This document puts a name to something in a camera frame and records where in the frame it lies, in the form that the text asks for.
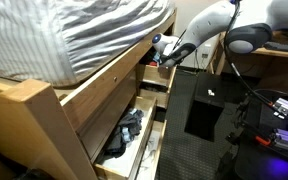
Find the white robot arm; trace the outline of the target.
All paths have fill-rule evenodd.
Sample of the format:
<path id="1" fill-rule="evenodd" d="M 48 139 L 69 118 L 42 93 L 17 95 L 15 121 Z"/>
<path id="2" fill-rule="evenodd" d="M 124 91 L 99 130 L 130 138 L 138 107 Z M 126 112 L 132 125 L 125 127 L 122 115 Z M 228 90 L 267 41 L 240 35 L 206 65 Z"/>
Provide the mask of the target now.
<path id="1" fill-rule="evenodd" d="M 248 54 L 279 30 L 288 30 L 288 0 L 220 0 L 197 14 L 180 37 L 159 33 L 152 43 L 158 64 L 172 67 L 221 32 L 231 52 Z"/>

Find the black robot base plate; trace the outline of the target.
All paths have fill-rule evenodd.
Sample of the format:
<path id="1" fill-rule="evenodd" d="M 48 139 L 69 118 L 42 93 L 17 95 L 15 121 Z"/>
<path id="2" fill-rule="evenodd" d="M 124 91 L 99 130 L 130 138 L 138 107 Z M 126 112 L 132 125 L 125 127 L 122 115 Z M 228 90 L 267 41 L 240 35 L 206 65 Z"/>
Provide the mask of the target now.
<path id="1" fill-rule="evenodd" d="M 252 104 L 249 98 L 241 102 L 234 122 L 249 123 L 240 117 L 251 110 Z M 251 121 L 253 123 L 249 124 L 256 127 L 257 120 L 252 118 Z M 215 180 L 288 180 L 288 150 L 277 148 L 273 140 L 270 146 L 248 140 L 242 140 L 239 145 L 228 142 L 228 147 L 220 155 Z"/>

